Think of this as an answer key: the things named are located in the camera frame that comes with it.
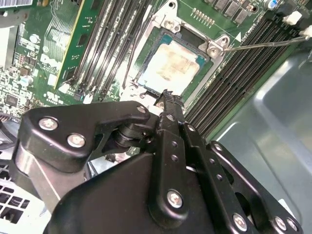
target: chip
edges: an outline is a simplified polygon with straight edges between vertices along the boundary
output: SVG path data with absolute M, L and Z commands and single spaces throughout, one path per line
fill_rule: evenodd
M 181 95 L 200 69 L 198 55 L 172 41 L 161 44 L 138 83 L 158 93 L 172 90 Z
M 30 58 L 29 64 L 32 65 L 32 66 L 35 66 L 36 65 L 36 60 L 33 59 L 33 58 Z
M 215 8 L 219 9 L 219 10 L 223 10 L 224 7 L 226 6 L 226 4 L 228 3 L 228 0 L 219 0 L 216 4 L 215 4 Z
M 228 9 L 225 11 L 225 15 L 228 17 L 232 17 L 238 9 L 238 5 L 235 2 L 232 2 Z
M 30 73 L 29 69 L 27 69 L 27 68 L 21 67 L 19 70 L 20 70 L 20 75 L 21 76 L 27 76 Z
M 19 101 L 19 99 L 17 97 L 12 96 L 10 94 L 6 95 L 5 103 L 8 104 L 9 106 L 17 106 L 18 101 Z
M 25 60 L 24 60 L 25 63 L 29 64 L 30 62 L 30 58 L 29 57 L 25 57 Z
M 78 45 L 84 45 L 88 40 L 88 34 L 82 34 L 78 41 Z
M 235 18 L 235 22 L 241 24 L 242 22 L 244 22 L 247 16 L 248 12 L 246 10 L 241 10 L 241 12 L 239 12 L 237 17 Z

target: silver screw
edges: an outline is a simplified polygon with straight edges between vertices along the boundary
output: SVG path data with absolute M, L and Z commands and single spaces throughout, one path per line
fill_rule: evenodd
M 188 125 L 188 128 L 192 131 L 192 132 L 195 132 L 196 130 L 195 130 L 195 128 L 192 126 L 192 125 Z
M 42 118 L 39 121 L 39 127 L 47 131 L 52 131 L 58 127 L 58 123 L 52 118 Z
M 295 223 L 291 219 L 287 218 L 286 221 L 288 222 L 289 226 L 292 227 L 292 229 L 294 229 L 296 232 L 298 231 L 297 226 L 295 225 Z
M 214 144 L 215 148 L 219 151 L 222 151 L 222 147 L 219 144 Z
M 228 43 L 228 39 L 227 39 L 227 38 L 223 38 L 223 39 L 221 40 L 221 44 L 222 44 L 222 45 L 226 45 L 226 43 Z
M 215 48 L 212 48 L 209 50 L 209 54 L 212 56 L 212 57 L 215 57 L 217 55 L 217 50 Z
M 140 111 L 141 113 L 145 114 L 146 113 L 146 110 L 143 106 L 138 106 L 137 107 L 137 110 Z
M 166 29 L 171 30 L 171 29 L 174 28 L 175 24 L 172 21 L 170 21 L 170 20 L 166 20 L 164 22 L 164 26 L 165 26 Z
M 280 217 L 275 217 L 275 222 L 277 223 L 278 227 L 281 230 L 283 230 L 283 231 L 287 230 L 286 224 L 284 223 L 284 221 Z
M 175 118 L 170 114 L 167 114 L 167 118 L 168 118 L 168 120 L 170 120 L 172 122 L 175 120 Z
M 234 220 L 235 225 L 238 227 L 238 229 L 240 229 L 242 232 L 247 231 L 247 223 L 242 216 L 235 213 L 233 215 L 233 220 Z
M 170 190 L 167 193 L 167 199 L 168 199 L 169 204 L 172 205 L 172 207 L 174 208 L 182 207 L 182 204 L 183 204 L 182 198 L 175 191 Z
M 67 138 L 67 142 L 70 146 L 75 147 L 75 148 L 81 148 L 86 143 L 83 136 L 79 134 L 71 134 Z

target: capacitor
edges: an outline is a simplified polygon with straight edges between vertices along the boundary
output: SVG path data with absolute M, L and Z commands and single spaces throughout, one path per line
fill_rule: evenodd
M 271 11 L 277 7 L 277 0 L 266 0 L 264 6 Z
M 29 85 L 33 84 L 34 79 L 31 76 L 23 76 L 20 77 L 19 84 L 23 87 L 28 87 Z
M 32 35 L 30 35 L 29 40 L 33 44 L 38 44 L 40 42 L 40 37 L 37 34 L 32 34 Z

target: gray metal panel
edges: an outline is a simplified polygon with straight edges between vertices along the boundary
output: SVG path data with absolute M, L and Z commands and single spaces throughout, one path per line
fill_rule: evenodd
M 302 65 L 307 56 L 287 59 L 214 139 L 312 233 L 312 63 Z

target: black ram slot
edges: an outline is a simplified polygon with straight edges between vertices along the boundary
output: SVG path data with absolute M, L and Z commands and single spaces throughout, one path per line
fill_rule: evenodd
M 262 21 L 259 23 L 258 27 L 255 29 L 255 31 L 250 35 L 245 42 L 242 45 L 248 45 L 248 44 L 255 44 L 257 40 L 259 40 L 260 36 L 266 31 L 266 29 L 270 26 L 271 22 L 269 21 Z M 232 72 L 234 68 L 236 68 L 240 61 L 244 58 L 244 56 L 247 54 L 248 51 L 240 51 L 236 52 L 231 60 L 226 65 L 226 68 L 221 71 L 221 73 L 218 75 L 218 77 L 215 79 L 215 81 L 208 87 L 206 93 L 209 93 L 209 95 L 205 94 L 202 96 L 202 98 L 197 102 L 197 107 L 201 107 L 201 109 L 197 111 L 202 111 L 205 104 L 209 101 L 211 97 L 211 92 L 216 91 L 224 82 L 228 82 L 227 78 L 229 74 Z M 189 121 L 193 122 L 195 118 L 197 118 L 198 112 L 196 111 L 190 111 L 188 113 L 188 119 Z
M 118 71 L 118 68 L 121 66 L 122 62 L 124 61 L 124 58 L 126 54 L 128 53 L 130 46 L 133 43 L 133 40 L 137 35 L 138 30 L 140 30 L 140 25 L 142 24 L 142 20 L 145 15 L 146 8 L 150 3 L 151 3 L 151 0 L 148 0 L 144 4 L 141 4 L 142 7 L 140 7 L 140 9 L 138 10 L 135 23 L 132 26 L 132 30 L 130 34 L 128 35 L 127 39 L 124 41 L 124 44 L 122 45 L 119 51 L 119 54 L 115 60 L 115 63 L 113 64 L 113 67 L 111 71 L 109 72 L 107 79 L 105 80 L 104 86 L 100 91 L 100 95 L 99 95 L 100 99 L 104 99 L 107 92 L 109 91 L 115 79 L 115 75 Z
M 83 57 L 81 59 L 81 62 L 79 64 L 79 67 L 78 69 L 76 70 L 75 72 L 75 75 L 74 75 L 74 78 L 75 80 L 78 80 L 79 77 L 81 76 L 81 73 L 82 73 L 82 70 L 83 70 L 83 67 L 88 59 L 88 56 L 92 50 L 92 47 L 94 46 L 94 43 L 96 42 L 96 37 L 97 37 L 97 32 L 99 31 L 100 27 L 101 27 L 101 23 L 102 21 L 104 20 L 104 16 L 105 16 L 105 13 L 107 11 L 107 7 L 108 7 L 108 4 L 109 4 L 109 0 L 106 0 L 101 8 L 101 11 L 98 15 L 98 19 L 97 19 L 97 22 L 93 28 L 93 31 L 92 31 L 92 34 L 90 36 L 90 39 L 88 41 L 88 45 L 87 45 L 87 48 L 85 50 L 85 52 L 83 53 Z
M 123 1 L 112 1 L 113 6 L 111 7 L 111 11 L 108 16 L 108 20 L 105 21 L 104 27 L 102 28 L 101 36 L 99 39 L 99 45 L 95 49 L 94 53 L 92 54 L 92 58 L 90 63 L 87 65 L 85 69 L 85 74 L 83 76 L 83 80 L 81 82 L 80 88 L 85 89 L 92 83 L 93 72 L 97 66 L 98 60 L 100 55 L 104 49 L 106 41 L 109 37 L 110 32 L 112 31 L 112 27 L 120 13 L 120 10 L 124 4 Z
M 283 35 L 279 35 L 278 38 L 275 38 L 274 40 L 278 41 L 278 40 L 283 40 L 285 38 L 285 36 Z M 264 61 L 262 64 L 264 64 L 267 59 L 270 58 L 270 55 L 273 53 L 273 51 L 275 50 L 275 48 L 262 48 L 262 54 L 258 56 L 258 60 L 259 61 Z M 229 90 L 228 94 L 227 94 L 227 98 L 221 98 L 220 100 L 222 100 L 221 103 L 218 104 L 218 106 L 220 107 L 225 107 L 227 103 L 233 103 L 233 99 L 235 99 L 235 97 L 237 96 L 241 96 L 244 95 L 246 93 L 246 90 L 248 90 L 249 84 L 253 83 L 254 80 L 258 80 L 258 78 L 260 78 L 259 76 L 251 76 L 252 71 L 255 70 L 261 70 L 261 64 L 253 64 L 253 67 L 248 69 L 248 73 L 246 74 L 246 77 L 248 77 L 248 79 L 238 79 L 235 81 L 235 83 L 233 84 L 232 89 Z M 213 108 L 213 112 L 211 113 L 207 113 L 206 116 L 209 116 L 209 118 L 211 117 L 215 117 L 218 115 L 218 113 L 220 112 L 220 110 L 218 108 Z M 204 123 L 200 123 L 201 126 L 201 130 L 205 131 L 205 129 L 207 128 L 207 120 Z
M 276 16 L 264 17 L 242 45 L 283 41 L 296 36 L 293 29 L 286 30 L 283 25 L 276 25 L 276 22 Z M 286 49 L 287 47 L 257 48 L 234 53 L 186 114 L 186 120 L 194 125 L 203 137 L 207 137 Z
M 124 21 L 124 24 L 122 24 L 122 26 L 120 27 L 120 30 L 116 30 L 114 37 L 112 39 L 111 44 L 109 45 L 109 50 L 105 53 L 105 57 L 104 57 L 104 61 L 101 65 L 100 71 L 97 74 L 96 80 L 95 80 L 95 85 L 97 87 L 100 86 L 102 79 L 105 75 L 106 69 L 111 61 L 111 59 L 114 56 L 114 53 L 116 52 L 117 47 L 119 46 L 119 41 L 120 38 L 124 35 L 125 30 L 127 29 L 128 25 L 129 25 L 129 21 L 131 20 L 131 17 L 133 15 L 133 12 L 137 9 L 138 6 L 138 2 L 132 2 L 131 7 L 129 7 L 129 9 L 127 10 L 127 12 L 125 13 L 125 15 L 127 16 L 126 20 Z M 138 11 L 140 12 L 142 9 L 143 4 L 139 4 L 139 9 Z
M 268 30 L 264 30 L 265 32 L 265 40 L 263 42 L 269 42 L 273 38 L 273 30 L 271 28 L 268 28 Z M 210 111 L 214 110 L 213 108 L 218 104 L 220 100 L 222 100 L 222 97 L 226 95 L 226 93 L 231 89 L 233 84 L 237 80 L 243 80 L 240 79 L 242 75 L 244 75 L 244 71 L 248 69 L 248 67 L 252 64 L 253 58 L 256 58 L 263 48 L 258 48 L 254 50 L 246 50 L 244 53 L 241 55 L 240 63 L 242 66 L 236 66 L 233 68 L 231 71 L 227 70 L 225 73 L 228 73 L 226 75 L 226 79 L 224 79 L 224 84 L 226 85 L 221 85 L 219 89 L 213 89 L 212 92 L 213 94 L 209 97 L 209 102 L 203 105 L 203 113 L 198 117 L 198 122 L 194 122 L 196 125 L 200 125 L 202 121 L 204 121 L 205 116 L 210 113 Z
M 276 52 L 276 55 L 282 55 L 286 51 L 286 47 L 279 48 L 278 52 Z M 248 87 L 245 89 L 247 91 L 251 90 L 252 87 L 261 79 L 261 75 L 257 76 L 253 79 L 253 81 L 248 85 Z M 215 127 L 226 117 L 226 115 L 244 98 L 246 91 L 244 91 L 241 95 L 235 97 L 231 102 L 229 102 L 229 105 L 225 106 L 222 111 L 219 111 L 218 114 L 213 117 L 214 123 L 210 123 L 210 125 L 207 125 L 205 129 L 201 129 L 203 134 L 205 136 L 208 136 L 209 133 L 211 133 Z

